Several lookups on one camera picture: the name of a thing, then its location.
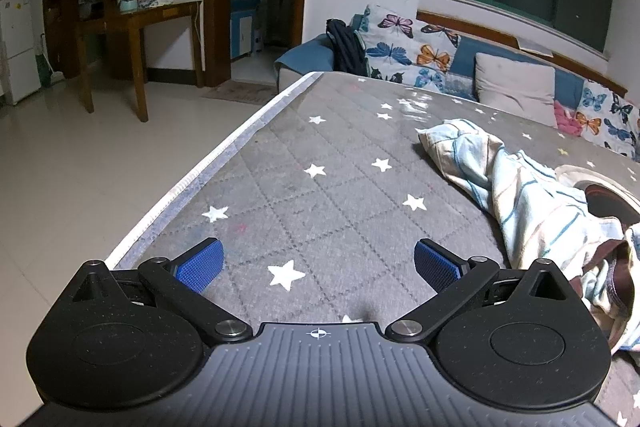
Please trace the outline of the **white refrigerator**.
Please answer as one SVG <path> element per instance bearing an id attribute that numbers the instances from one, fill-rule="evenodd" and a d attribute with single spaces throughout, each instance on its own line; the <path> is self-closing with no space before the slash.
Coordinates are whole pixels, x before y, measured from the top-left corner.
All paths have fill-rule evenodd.
<path id="1" fill-rule="evenodd" d="M 30 0 L 1 0 L 1 94 L 16 105 L 40 88 Z"/>

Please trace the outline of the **butterfly patterned cushion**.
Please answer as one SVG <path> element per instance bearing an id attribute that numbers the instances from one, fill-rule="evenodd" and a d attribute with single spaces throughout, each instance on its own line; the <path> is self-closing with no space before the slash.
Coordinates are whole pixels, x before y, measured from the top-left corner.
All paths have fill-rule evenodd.
<path id="1" fill-rule="evenodd" d="M 461 37 L 448 28 L 368 4 L 357 35 L 371 78 L 442 92 Z"/>

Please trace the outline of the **pink cloth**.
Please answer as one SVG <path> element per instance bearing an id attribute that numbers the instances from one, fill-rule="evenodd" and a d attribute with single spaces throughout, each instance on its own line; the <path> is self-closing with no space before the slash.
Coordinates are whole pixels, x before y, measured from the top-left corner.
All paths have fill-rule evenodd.
<path id="1" fill-rule="evenodd" d="M 578 121 L 576 112 L 565 107 L 559 101 L 554 101 L 554 117 L 556 129 L 558 129 L 559 132 L 571 136 L 582 135 L 584 127 L 582 127 L 582 124 Z"/>

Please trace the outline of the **grey star patterned table cover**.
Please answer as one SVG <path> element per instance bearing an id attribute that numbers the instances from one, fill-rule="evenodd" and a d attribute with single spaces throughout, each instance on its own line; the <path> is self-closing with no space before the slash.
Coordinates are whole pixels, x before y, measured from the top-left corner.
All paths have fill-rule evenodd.
<path id="1" fill-rule="evenodd" d="M 446 95 L 312 76 L 242 130 L 141 233 L 121 268 L 209 236 L 224 267 L 205 296 L 257 332 L 131 426 L 634 426 L 639 373 L 617 355 L 594 404 L 547 416 L 465 398 L 425 349 L 381 337 L 434 291 L 413 248 L 433 241 L 506 263 L 500 229 L 447 182 L 418 132 L 465 118 L 570 185 L 639 188 L 638 165 L 552 128 Z"/>

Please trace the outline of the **teal kettle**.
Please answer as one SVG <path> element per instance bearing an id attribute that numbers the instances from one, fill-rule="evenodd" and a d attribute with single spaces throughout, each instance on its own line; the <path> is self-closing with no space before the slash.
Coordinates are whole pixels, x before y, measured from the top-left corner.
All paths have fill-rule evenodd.
<path id="1" fill-rule="evenodd" d="M 138 0 L 118 0 L 119 11 L 122 13 L 134 12 L 139 9 Z"/>

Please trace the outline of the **blue sofa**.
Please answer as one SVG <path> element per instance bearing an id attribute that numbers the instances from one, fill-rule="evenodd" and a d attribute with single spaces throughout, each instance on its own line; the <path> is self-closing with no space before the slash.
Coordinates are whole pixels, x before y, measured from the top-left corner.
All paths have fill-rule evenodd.
<path id="1" fill-rule="evenodd" d="M 357 33 L 357 29 L 362 14 L 356 15 L 349 25 Z M 576 76 L 564 69 L 557 69 L 548 63 L 536 58 L 526 56 L 518 52 L 512 52 L 504 46 L 496 46 L 485 40 L 478 40 L 466 35 L 461 35 L 456 57 L 447 75 L 444 91 L 438 92 L 466 98 L 467 100 L 478 101 L 475 91 L 475 55 L 486 53 L 493 56 L 508 58 L 512 61 L 544 65 L 552 67 L 555 71 L 554 101 L 559 101 L 565 107 L 576 112 L 582 88 L 587 80 Z M 298 75 L 305 75 L 308 72 L 337 72 L 334 69 L 334 57 L 331 41 L 324 34 L 296 46 L 296 48 L 285 52 L 276 61 L 277 72 L 295 72 Z"/>

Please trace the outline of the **green broom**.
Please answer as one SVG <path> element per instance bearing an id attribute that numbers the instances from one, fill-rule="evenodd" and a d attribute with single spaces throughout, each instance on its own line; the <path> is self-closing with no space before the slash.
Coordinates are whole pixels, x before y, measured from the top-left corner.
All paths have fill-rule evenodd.
<path id="1" fill-rule="evenodd" d="M 36 65 L 41 87 L 43 87 L 43 89 L 51 88 L 55 83 L 61 82 L 65 79 L 64 74 L 55 70 L 48 59 L 45 34 L 41 34 L 39 37 L 39 46 L 36 52 Z"/>

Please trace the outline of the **blue striped shirt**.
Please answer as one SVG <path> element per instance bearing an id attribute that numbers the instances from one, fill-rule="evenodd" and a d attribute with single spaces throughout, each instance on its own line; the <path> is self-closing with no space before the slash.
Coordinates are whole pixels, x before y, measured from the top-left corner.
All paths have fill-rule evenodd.
<path id="1" fill-rule="evenodd" d="M 418 138 L 442 176 L 497 221 L 511 268 L 553 261 L 603 321 L 611 350 L 638 351 L 638 225 L 593 215 L 584 191 L 472 121 L 446 120 Z"/>

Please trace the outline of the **beige pillow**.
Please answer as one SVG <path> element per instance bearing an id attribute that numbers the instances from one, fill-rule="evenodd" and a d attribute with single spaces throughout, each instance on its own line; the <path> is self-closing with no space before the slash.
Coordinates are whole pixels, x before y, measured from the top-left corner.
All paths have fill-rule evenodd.
<path id="1" fill-rule="evenodd" d="M 475 91 L 480 103 L 555 128 L 552 67 L 475 55 Z"/>

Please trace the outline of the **doormat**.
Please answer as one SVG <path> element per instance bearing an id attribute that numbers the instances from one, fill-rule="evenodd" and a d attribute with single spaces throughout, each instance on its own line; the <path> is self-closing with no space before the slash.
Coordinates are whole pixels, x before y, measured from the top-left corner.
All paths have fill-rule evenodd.
<path id="1" fill-rule="evenodd" d="M 271 84 L 227 80 L 203 92 L 203 98 L 252 105 L 265 105 L 278 94 Z"/>

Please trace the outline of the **wooden table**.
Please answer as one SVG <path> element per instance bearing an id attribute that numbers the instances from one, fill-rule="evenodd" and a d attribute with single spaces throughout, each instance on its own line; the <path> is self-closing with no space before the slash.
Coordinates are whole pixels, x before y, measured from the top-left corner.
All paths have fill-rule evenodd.
<path id="1" fill-rule="evenodd" d="M 192 61 L 194 65 L 196 87 L 205 86 L 200 43 L 200 7 L 201 1 L 187 1 L 164 4 L 156 8 L 132 11 L 124 14 L 109 15 L 99 20 L 86 20 L 75 27 L 75 40 L 80 70 L 80 99 L 85 110 L 92 114 L 94 104 L 91 92 L 91 80 L 88 73 L 86 37 L 88 35 L 124 34 L 128 37 L 129 57 L 134 78 L 134 94 L 136 95 L 136 114 L 142 122 L 149 120 L 146 106 L 146 62 L 143 51 L 143 31 L 148 26 L 178 20 L 187 17 L 190 20 L 190 39 Z"/>

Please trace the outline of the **black backpack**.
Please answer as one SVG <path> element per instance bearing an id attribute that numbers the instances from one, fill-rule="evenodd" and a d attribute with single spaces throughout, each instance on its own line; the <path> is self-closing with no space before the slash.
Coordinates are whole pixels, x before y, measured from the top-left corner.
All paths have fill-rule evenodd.
<path id="1" fill-rule="evenodd" d="M 367 77 L 366 54 L 356 31 L 344 20 L 330 18 L 326 21 L 326 36 L 333 49 L 334 69 L 337 72 Z"/>

